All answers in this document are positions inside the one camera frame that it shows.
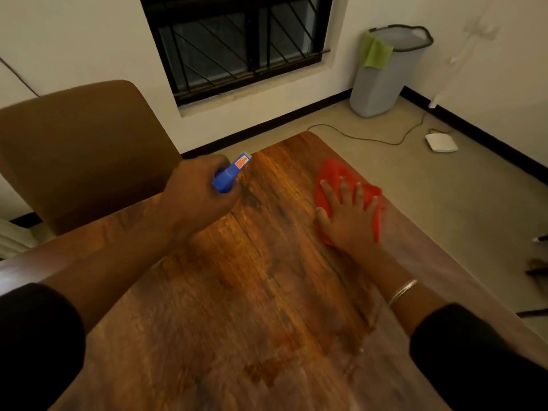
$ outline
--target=green towel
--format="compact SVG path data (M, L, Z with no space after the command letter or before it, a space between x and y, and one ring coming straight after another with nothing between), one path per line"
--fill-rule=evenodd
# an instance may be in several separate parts
M360 65L363 67L384 69L388 66L388 62L390 62L392 50L394 50L394 47L367 31L363 35L360 47Z

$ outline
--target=white wall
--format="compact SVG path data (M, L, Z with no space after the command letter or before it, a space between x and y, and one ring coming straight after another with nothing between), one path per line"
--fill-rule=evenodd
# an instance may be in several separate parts
M420 1L334 0L327 41L333 52L323 71L184 118L139 0L0 0L0 56L39 94L103 80L133 82L184 152L350 88L363 31L407 22ZM1 66L0 78L0 106L32 97ZM29 211L0 181L0 217Z
M466 22L492 1L482 22L500 26L478 41L457 74L449 65L467 35ZM412 21L435 38L410 87L548 166L548 0L423 0Z

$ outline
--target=sticker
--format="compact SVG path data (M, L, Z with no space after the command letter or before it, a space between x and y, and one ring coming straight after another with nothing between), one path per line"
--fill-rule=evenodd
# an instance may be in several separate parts
M249 159L247 158L247 156L242 156L234 164L237 168L241 169L248 161Z

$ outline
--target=black window frame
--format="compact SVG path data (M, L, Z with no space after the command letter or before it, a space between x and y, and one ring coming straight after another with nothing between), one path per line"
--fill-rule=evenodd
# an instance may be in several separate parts
M264 79L271 78L283 73L290 72L295 69L303 68L314 63L321 62L322 55L329 50L324 50L325 36L327 34L327 26L329 15L331 14L331 6L333 0L319 0L318 5L314 7L311 0L308 0L316 15L315 33L312 42L312 51L309 54L300 52L301 58L288 61L284 57L286 63L271 66L270 64L270 49L266 50L266 67L260 67L259 63L259 10L266 8L267 12L267 46L271 45L271 22L276 19L271 15L271 6L278 4L289 4L299 0L141 0L148 26L152 32L156 48L160 54L160 59L172 89L175 102L178 106L199 101L210 96L222 94L233 89L240 88ZM192 90L188 84L188 79L185 73L185 67L188 65L182 61L181 53L177 47L178 59L185 77L186 87L188 91L181 92L175 81L172 68L170 66L167 52L164 48L160 27L168 26L173 38L176 38L173 26L178 23L195 22L197 20L206 19L209 17L225 16L230 13L245 14L245 40L247 49L247 64L249 73L234 79L211 83L211 86L200 87Z

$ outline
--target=power cord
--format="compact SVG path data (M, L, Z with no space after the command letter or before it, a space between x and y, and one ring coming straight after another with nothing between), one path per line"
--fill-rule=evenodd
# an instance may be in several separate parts
M410 134L415 128L418 128L420 127L422 124L424 124L424 119L426 118L426 115L428 114L428 112L425 112L424 114L422 114L422 118L420 119L420 123L416 124L415 126L413 126L412 128L410 128L402 137L402 139L399 141L399 142L387 142L387 141L382 141L382 140L376 140L374 138L361 138L361 137L353 137L351 135L348 135L348 134L345 134L344 132L342 132L341 130L338 130L337 128L333 127L332 125L329 125L329 124L314 124L314 125L311 125L309 126L306 131L309 131L311 128L314 128L314 127L317 127L317 126L327 126L327 127L330 127L330 128L333 128L335 131L339 132L340 134L344 135L345 137L348 137L348 138L353 138L354 140L363 140L363 141L374 141L374 142L380 142L382 144L387 144L389 146L399 146L401 143L403 143L403 141L406 139L407 135ZM431 134L432 132L441 132L443 134L449 134L450 132L453 132L454 130L449 130L449 131L441 131L441 130L436 130L435 128L429 128L428 129L428 132Z
M24 84L24 85L25 85L33 94L35 94L37 98L40 98L40 95L38 95L38 94L36 93L36 91L35 91L34 89L32 89L32 88L29 86L29 84L28 84L27 82L25 82L24 79L15 71L15 69L12 68L10 65L8 65L8 64L6 63L6 61L3 60L1 57L0 57L0 62L2 62L2 63L4 64L4 66L5 66L6 68L8 68L8 69L13 73L13 75L17 76L17 79L20 80L21 82L23 82L23 84Z

